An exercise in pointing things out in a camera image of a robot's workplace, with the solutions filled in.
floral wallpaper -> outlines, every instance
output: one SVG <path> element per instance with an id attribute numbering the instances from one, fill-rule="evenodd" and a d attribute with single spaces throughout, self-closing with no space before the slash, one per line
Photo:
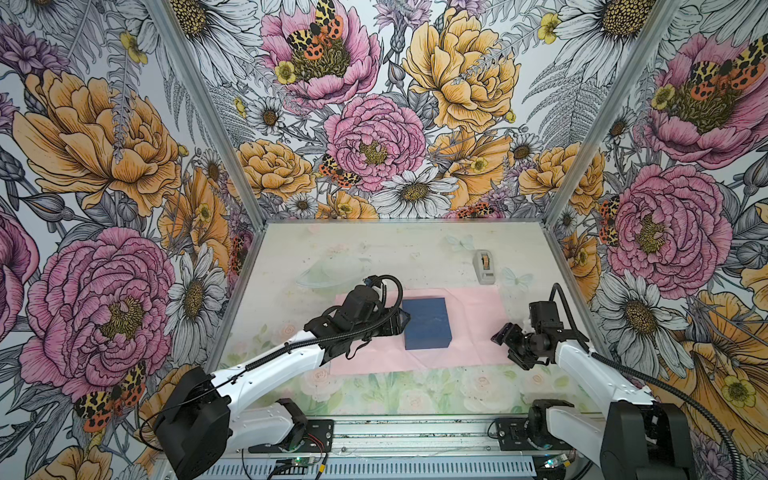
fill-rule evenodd
<path id="1" fill-rule="evenodd" d="M 763 2 L 682 6 L 581 182 L 597 202 L 577 190 L 554 223 L 611 354 L 714 413 L 745 478 L 768 478 L 766 25 Z M 686 413 L 700 478 L 731 478 L 707 420 L 650 387 Z"/>
<path id="2" fill-rule="evenodd" d="M 146 480 L 253 242 L 140 7 L 0 1 L 3 478 Z"/>
<path id="3" fill-rule="evenodd" d="M 265 217 L 512 218 L 543 217 L 654 2 L 171 6 Z M 166 58 L 132 3 L 137 47 Z M 581 211 L 604 195 L 604 166 L 581 182 Z"/>

floral tablecloth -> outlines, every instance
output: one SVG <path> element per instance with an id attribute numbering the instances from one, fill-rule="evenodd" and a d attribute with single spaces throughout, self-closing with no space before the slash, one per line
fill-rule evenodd
<path id="1" fill-rule="evenodd" d="M 394 274 L 406 289 L 471 286 L 477 280 L 466 248 L 470 243 L 492 252 L 512 321 L 523 321 L 528 302 L 546 298 L 553 282 L 562 283 L 537 223 L 271 224 L 220 366 L 283 343 L 333 305 L 341 292 L 294 283 L 321 258 L 334 253 L 365 257 L 371 260 L 371 273 Z M 509 270 L 501 274 L 504 268 Z M 526 372 L 511 362 L 367 376 L 332 376 L 324 366 L 294 377 L 258 404 L 283 397 L 307 415 L 523 413 L 539 398 L 565 399 L 584 412 L 597 411 L 559 367 Z"/>

dark blue rectangular box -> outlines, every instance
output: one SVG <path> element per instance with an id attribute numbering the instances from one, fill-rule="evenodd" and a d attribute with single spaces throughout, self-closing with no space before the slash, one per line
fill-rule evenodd
<path id="1" fill-rule="evenodd" d="M 444 349 L 453 339 L 444 298 L 419 298 L 402 301 L 411 314 L 406 326 L 406 350 Z"/>

moth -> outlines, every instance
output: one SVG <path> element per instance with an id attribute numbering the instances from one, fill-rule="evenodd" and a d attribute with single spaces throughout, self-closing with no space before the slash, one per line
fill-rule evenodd
<path id="1" fill-rule="evenodd" d="M 298 30 L 288 35 L 288 45 L 304 55 L 307 60 L 320 60 L 326 48 L 333 40 L 338 40 L 344 32 L 344 21 L 336 14 L 333 0 L 319 0 L 315 6 L 315 21 L 309 30 Z"/>

pink cloth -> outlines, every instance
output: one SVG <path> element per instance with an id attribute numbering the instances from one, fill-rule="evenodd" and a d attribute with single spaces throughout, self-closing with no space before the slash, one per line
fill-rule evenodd
<path id="1" fill-rule="evenodd" d="M 346 295 L 336 302 L 341 304 Z M 333 375 L 405 372 L 419 369 L 444 369 L 457 366 L 504 365 L 510 363 L 507 349 L 491 341 L 509 320 L 496 286 L 406 290 L 403 298 L 445 298 L 453 340 L 448 348 L 406 350 L 403 335 L 379 337 L 347 360 L 343 356 L 331 362 Z M 387 304 L 395 302 L 395 295 Z M 352 350 L 360 344 L 355 342 Z"/>

